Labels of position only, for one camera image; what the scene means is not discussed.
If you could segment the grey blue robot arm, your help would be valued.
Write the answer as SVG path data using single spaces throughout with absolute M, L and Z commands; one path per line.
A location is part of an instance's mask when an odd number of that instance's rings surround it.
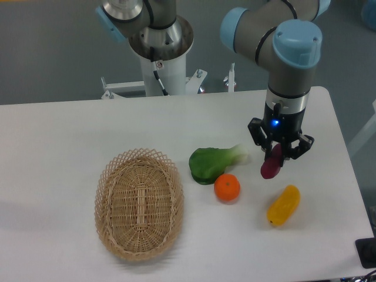
M 321 57 L 323 36 L 314 20 L 329 4 L 269 1 L 254 12 L 233 8 L 221 22 L 223 45 L 268 72 L 264 116 L 252 119 L 248 129 L 265 158 L 280 164 L 299 158 L 314 143 L 301 124 Z M 175 1 L 102 1 L 96 14 L 139 57 L 148 96 L 188 93 L 186 54 L 194 35 Z

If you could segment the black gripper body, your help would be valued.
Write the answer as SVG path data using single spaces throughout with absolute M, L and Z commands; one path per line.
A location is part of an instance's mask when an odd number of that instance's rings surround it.
M 298 140 L 305 111 L 303 109 L 301 112 L 293 114 L 281 113 L 275 117 L 273 110 L 265 104 L 263 116 L 264 145 L 267 146 L 272 141 L 282 143 L 283 138 L 286 144 L 291 144 Z

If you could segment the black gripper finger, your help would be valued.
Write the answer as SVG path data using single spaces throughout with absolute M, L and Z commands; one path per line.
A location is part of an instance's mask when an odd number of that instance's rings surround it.
M 271 136 L 263 132 L 263 121 L 259 118 L 252 118 L 248 124 L 248 130 L 256 146 L 260 146 L 264 152 L 264 160 L 271 156 L 272 142 Z
M 282 141 L 282 165 L 286 160 L 296 160 L 303 154 L 308 152 L 314 144 L 314 138 L 309 135 L 298 135 L 298 145 L 292 147 L 291 142 L 287 142 L 285 139 Z

